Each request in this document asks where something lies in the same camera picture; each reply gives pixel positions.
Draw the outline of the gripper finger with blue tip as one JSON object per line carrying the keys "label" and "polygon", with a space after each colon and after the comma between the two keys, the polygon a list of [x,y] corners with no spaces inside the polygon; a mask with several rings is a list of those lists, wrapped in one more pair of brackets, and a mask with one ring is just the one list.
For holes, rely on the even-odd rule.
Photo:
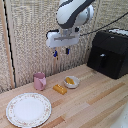
{"label": "gripper finger with blue tip", "polygon": [[70,48],[66,48],[66,49],[65,49],[65,54],[66,54],[66,55],[69,55],[69,54],[70,54]]}
{"label": "gripper finger with blue tip", "polygon": [[58,60],[58,52],[56,49],[53,51],[53,56]]}

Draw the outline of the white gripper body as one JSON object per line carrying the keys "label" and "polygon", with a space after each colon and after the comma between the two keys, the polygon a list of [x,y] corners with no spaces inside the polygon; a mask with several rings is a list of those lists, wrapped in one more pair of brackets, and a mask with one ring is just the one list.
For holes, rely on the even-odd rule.
{"label": "white gripper body", "polygon": [[66,30],[63,34],[58,29],[50,30],[46,34],[46,45],[49,48],[70,46],[79,42],[79,33]]}

